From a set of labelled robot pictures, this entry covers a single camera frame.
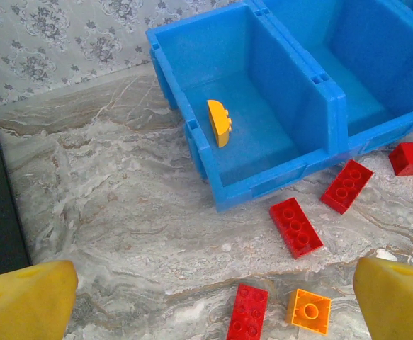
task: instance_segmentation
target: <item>yellow lego piece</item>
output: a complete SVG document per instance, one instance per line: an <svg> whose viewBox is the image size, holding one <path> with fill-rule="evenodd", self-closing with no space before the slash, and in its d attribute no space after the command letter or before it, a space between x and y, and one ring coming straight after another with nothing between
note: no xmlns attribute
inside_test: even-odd
<svg viewBox="0 0 413 340"><path fill-rule="evenodd" d="M0 340L61 340L76 299L70 261L0 275Z"/></svg>
<svg viewBox="0 0 413 340"><path fill-rule="evenodd" d="M290 295L286 322L318 334L327 335L331 299L297 289Z"/></svg>
<svg viewBox="0 0 413 340"><path fill-rule="evenodd" d="M413 266L364 257L353 286L373 340L413 340Z"/></svg>
<svg viewBox="0 0 413 340"><path fill-rule="evenodd" d="M208 101L209 120L213 127L215 140L219 147L224 147L230 138L232 120L228 118L228 110L225 110L221 102Z"/></svg>

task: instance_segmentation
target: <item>wall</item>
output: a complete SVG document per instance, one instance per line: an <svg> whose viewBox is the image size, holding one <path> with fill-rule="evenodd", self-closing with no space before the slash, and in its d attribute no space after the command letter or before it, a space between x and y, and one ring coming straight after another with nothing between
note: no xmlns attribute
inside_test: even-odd
<svg viewBox="0 0 413 340"><path fill-rule="evenodd" d="M148 28L235 1L0 1L0 105L148 62Z"/></svg>

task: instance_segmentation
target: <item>toy brick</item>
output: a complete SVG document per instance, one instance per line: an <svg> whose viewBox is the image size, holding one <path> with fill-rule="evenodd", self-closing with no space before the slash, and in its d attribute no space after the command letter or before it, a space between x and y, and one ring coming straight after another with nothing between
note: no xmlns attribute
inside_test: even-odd
<svg viewBox="0 0 413 340"><path fill-rule="evenodd" d="M234 301L227 340L259 340L269 292L239 285Z"/></svg>
<svg viewBox="0 0 413 340"><path fill-rule="evenodd" d="M373 172L353 159L341 170L321 201L340 214L344 214L370 180Z"/></svg>
<svg viewBox="0 0 413 340"><path fill-rule="evenodd" d="M228 110L219 101L209 100L209 120L214 131L218 147L224 147L230 139L232 131L232 119L228 117Z"/></svg>
<svg viewBox="0 0 413 340"><path fill-rule="evenodd" d="M273 205L269 213L294 259L324 246L295 198Z"/></svg>
<svg viewBox="0 0 413 340"><path fill-rule="evenodd" d="M413 142L400 143L389 155L397 176L413 175Z"/></svg>
<svg viewBox="0 0 413 340"><path fill-rule="evenodd" d="M327 335L331 314L331 299L297 289L290 295L286 322Z"/></svg>

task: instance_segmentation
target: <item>gray marble surface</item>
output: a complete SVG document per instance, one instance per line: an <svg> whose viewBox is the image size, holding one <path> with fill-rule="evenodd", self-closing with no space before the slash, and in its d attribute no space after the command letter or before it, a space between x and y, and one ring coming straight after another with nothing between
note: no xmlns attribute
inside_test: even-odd
<svg viewBox="0 0 413 340"><path fill-rule="evenodd" d="M328 339L369 339L357 259L413 264L413 176L394 176L394 145L359 159L375 175L343 216L319 201L340 166L217 214L150 64L2 106L0 138L34 262L77 269L66 339L224 339L238 283L270 292L263 340L325 339L283 321L296 288L332 299ZM268 215L290 197L325 244L297 261Z"/></svg>

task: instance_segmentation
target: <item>yellow arch brick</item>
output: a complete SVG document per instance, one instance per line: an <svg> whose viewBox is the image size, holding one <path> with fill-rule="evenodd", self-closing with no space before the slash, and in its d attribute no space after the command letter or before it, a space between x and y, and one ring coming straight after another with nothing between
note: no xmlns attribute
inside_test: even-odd
<svg viewBox="0 0 413 340"><path fill-rule="evenodd" d="M209 120L213 127L215 140L219 147L224 147L230 138L232 120L228 118L228 110L225 110L219 101L208 101Z"/></svg>
<svg viewBox="0 0 413 340"><path fill-rule="evenodd" d="M353 286L373 340L413 340L413 266L361 258Z"/></svg>
<svg viewBox="0 0 413 340"><path fill-rule="evenodd" d="M61 340L75 302L70 261L0 275L0 340Z"/></svg>

